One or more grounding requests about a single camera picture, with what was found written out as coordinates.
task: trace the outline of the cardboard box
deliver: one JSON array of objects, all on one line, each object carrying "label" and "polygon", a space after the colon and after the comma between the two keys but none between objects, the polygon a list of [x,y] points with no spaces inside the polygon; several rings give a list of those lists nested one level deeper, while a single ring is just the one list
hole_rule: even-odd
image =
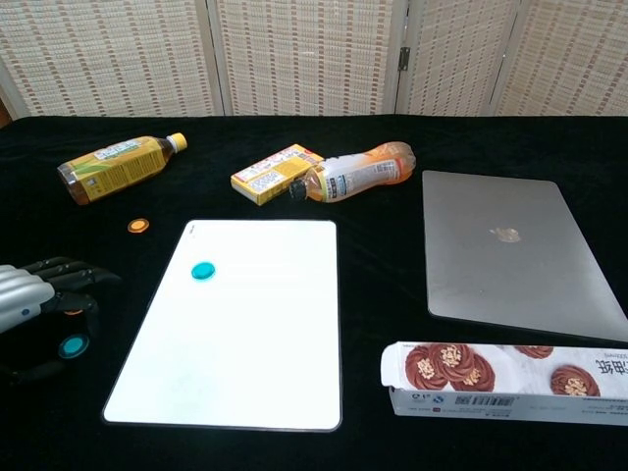
[{"label": "cardboard box", "polygon": [[323,157],[293,144],[232,175],[232,187],[261,206],[321,161]]},{"label": "cardboard box", "polygon": [[628,425],[628,350],[400,341],[381,375],[396,415]]}]

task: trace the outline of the teal button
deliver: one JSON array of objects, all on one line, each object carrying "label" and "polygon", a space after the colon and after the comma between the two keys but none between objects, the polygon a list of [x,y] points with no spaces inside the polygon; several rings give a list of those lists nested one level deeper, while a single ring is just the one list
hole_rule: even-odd
[{"label": "teal button", "polygon": [[62,358],[76,358],[87,350],[89,338],[83,335],[69,336],[59,345],[59,356]]},{"label": "teal button", "polygon": [[201,262],[192,268],[192,277],[195,280],[209,280],[216,273],[216,267],[213,263]]}]

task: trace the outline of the orange disc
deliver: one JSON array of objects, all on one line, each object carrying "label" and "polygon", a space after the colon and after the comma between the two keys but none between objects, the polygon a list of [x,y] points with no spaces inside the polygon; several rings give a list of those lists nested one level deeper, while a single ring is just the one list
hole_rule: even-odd
[{"label": "orange disc", "polygon": [[148,229],[148,220],[146,219],[133,219],[127,229],[130,233],[139,234]]}]

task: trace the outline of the chocolate cupcake image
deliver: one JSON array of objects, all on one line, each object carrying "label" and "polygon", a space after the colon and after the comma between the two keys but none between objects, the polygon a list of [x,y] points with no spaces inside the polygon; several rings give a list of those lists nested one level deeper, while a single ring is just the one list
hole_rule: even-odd
[{"label": "chocolate cupcake image", "polygon": [[600,395],[596,380],[582,368],[565,365],[551,374],[551,391],[560,395]]},{"label": "chocolate cupcake image", "polygon": [[515,348],[524,355],[537,360],[547,358],[553,352],[553,346],[544,345],[516,345]]},{"label": "chocolate cupcake image", "polygon": [[477,353],[475,353],[473,360],[473,369],[469,376],[462,381],[452,381],[451,386],[456,391],[491,392],[495,387],[493,367],[482,355]]},{"label": "chocolate cupcake image", "polygon": [[473,370],[473,350],[464,343],[434,343],[428,352],[439,376],[450,381],[464,381]]},{"label": "chocolate cupcake image", "polygon": [[441,390],[447,380],[437,374],[428,358],[427,346],[415,346],[405,358],[405,376],[417,390]]}]

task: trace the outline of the black bottle cap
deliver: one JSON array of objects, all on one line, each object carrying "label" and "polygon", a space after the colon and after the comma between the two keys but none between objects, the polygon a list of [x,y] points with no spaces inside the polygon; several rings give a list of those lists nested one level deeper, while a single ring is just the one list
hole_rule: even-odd
[{"label": "black bottle cap", "polygon": [[305,199],[307,197],[307,187],[303,180],[295,180],[290,184],[290,196],[292,199]]}]

